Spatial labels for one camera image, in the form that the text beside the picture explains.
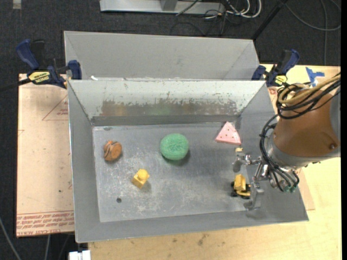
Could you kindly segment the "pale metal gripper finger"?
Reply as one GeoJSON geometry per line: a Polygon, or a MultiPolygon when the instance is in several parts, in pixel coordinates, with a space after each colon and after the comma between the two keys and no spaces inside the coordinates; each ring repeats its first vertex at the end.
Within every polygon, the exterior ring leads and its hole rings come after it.
{"type": "Polygon", "coordinates": [[[264,197],[264,189],[260,186],[259,182],[251,183],[250,199],[245,203],[247,210],[258,209],[261,207],[261,202],[264,197]]]}
{"type": "Polygon", "coordinates": [[[255,165],[258,164],[260,160],[261,157],[253,158],[249,153],[237,152],[232,164],[233,171],[239,172],[242,165],[255,165]]]}

